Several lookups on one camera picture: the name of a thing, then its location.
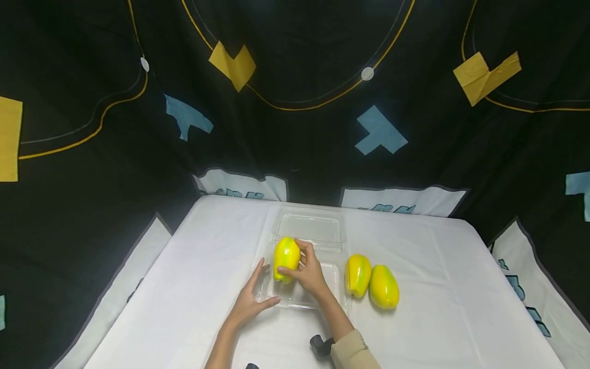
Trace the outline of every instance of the white dot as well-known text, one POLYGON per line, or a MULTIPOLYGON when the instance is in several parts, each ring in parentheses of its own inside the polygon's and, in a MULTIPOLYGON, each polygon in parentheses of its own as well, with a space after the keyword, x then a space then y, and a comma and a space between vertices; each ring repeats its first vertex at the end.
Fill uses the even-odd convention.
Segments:
POLYGON ((142 62, 143 69, 145 69, 146 72, 149 72, 149 63, 148 63, 148 61, 144 57, 139 58, 139 60, 142 62))
POLYGON ((371 80, 374 75, 375 75, 375 70, 371 67, 367 67, 367 68, 363 69, 363 71, 360 73, 360 77, 363 79, 363 81, 371 80))

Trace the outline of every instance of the yellow papaya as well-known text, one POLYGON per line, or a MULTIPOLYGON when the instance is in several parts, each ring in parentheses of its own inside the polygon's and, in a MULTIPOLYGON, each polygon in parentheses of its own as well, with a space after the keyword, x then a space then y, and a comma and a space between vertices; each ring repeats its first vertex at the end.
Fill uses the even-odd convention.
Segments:
POLYGON ((273 260, 273 278, 278 282, 283 282, 286 285, 291 282, 291 277, 280 274, 278 267, 284 266, 291 270, 296 270, 299 266, 299 258, 301 257, 301 250, 291 237, 285 237, 277 243, 274 248, 273 260))
POLYGON ((382 309, 395 309, 399 302, 399 287, 394 275, 385 265, 375 265, 369 285, 371 299, 382 309))
POLYGON ((371 262, 361 254, 354 254, 348 258, 344 271, 346 292, 354 297, 365 295, 371 281, 371 262))

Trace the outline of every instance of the person's right hand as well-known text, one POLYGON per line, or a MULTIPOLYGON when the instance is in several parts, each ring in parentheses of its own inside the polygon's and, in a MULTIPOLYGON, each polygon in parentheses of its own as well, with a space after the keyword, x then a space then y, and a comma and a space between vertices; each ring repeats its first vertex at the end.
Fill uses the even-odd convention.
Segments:
POLYGON ((277 271, 282 275, 286 275, 294 278, 299 282, 304 290, 308 291, 316 299, 325 293, 332 294, 324 274, 322 273, 322 266, 316 258, 316 254, 313 251, 313 245, 309 242, 303 242, 299 239, 295 239, 295 243, 299 246, 299 249, 303 253, 301 256, 301 264, 297 270, 291 270, 285 267, 278 267, 277 271))

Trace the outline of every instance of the person's left hand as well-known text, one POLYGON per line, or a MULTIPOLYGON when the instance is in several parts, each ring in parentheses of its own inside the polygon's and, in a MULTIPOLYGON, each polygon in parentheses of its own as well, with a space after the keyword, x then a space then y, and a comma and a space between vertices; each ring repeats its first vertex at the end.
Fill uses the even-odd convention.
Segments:
POLYGON ((264 258, 260 259, 258 265, 256 265, 254 273, 252 273, 252 276, 240 291, 238 299, 235 301, 234 307, 231 309, 231 312, 226 319, 228 324, 235 326, 237 329, 241 329, 262 311, 272 308, 281 301, 278 296, 262 302, 257 302, 254 299, 254 287, 262 273, 263 267, 264 258))

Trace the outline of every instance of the forearm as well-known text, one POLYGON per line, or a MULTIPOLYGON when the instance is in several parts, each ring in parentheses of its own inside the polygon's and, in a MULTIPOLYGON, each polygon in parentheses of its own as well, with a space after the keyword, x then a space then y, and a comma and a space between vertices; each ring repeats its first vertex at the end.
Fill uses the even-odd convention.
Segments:
POLYGON ((225 321, 209 355, 205 369, 230 369, 234 355, 235 340, 238 329, 231 322, 225 321))
POLYGON ((316 300, 326 317, 334 342, 338 342, 342 337, 355 330, 355 327, 330 290, 319 294, 316 300))

